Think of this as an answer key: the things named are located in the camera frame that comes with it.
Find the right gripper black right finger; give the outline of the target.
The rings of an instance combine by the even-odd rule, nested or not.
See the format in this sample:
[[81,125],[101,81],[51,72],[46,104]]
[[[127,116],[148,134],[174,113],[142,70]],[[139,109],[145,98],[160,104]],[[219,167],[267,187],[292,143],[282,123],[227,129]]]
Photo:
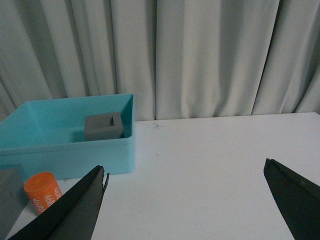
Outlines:
[[273,199],[295,240],[320,238],[320,187],[274,159],[263,174]]

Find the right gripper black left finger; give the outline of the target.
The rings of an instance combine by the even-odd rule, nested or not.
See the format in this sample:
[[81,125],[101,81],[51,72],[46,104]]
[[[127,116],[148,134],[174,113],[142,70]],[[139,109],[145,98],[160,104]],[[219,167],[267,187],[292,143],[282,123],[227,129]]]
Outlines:
[[90,240],[109,173],[97,165],[44,213],[10,237],[11,240]]

